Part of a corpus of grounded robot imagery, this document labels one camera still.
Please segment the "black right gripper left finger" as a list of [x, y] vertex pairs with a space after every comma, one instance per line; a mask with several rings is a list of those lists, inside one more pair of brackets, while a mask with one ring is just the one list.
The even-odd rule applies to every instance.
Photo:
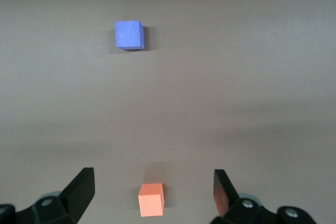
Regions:
[[78, 224], [94, 195], [94, 168], [86, 167], [63, 191], [45, 194], [24, 210], [0, 204], [0, 224]]

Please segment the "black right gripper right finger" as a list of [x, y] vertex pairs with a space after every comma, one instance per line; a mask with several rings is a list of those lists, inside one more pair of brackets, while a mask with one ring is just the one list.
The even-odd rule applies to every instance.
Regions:
[[211, 224], [317, 224], [301, 208], [282, 206], [273, 213], [252, 197], [240, 196], [223, 169], [214, 170], [213, 196], [219, 216]]

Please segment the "orange foam block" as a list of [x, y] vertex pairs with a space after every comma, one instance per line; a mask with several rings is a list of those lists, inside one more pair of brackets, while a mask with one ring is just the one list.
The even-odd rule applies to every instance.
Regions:
[[141, 217], [163, 216], [165, 204], [163, 184], [142, 184], [138, 201]]

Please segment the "purple foam block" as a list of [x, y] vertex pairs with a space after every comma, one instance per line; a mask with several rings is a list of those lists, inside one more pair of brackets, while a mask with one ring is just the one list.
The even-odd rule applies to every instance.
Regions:
[[122, 50], [143, 50], [144, 27], [139, 20], [114, 23], [116, 47]]

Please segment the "brown table cover sheet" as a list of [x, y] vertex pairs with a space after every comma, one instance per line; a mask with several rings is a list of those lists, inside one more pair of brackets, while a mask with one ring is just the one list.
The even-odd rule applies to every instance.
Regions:
[[[116, 47], [127, 20], [145, 49]], [[0, 204], [84, 167], [80, 224], [208, 224], [216, 168], [336, 224], [336, 0], [0, 0]]]

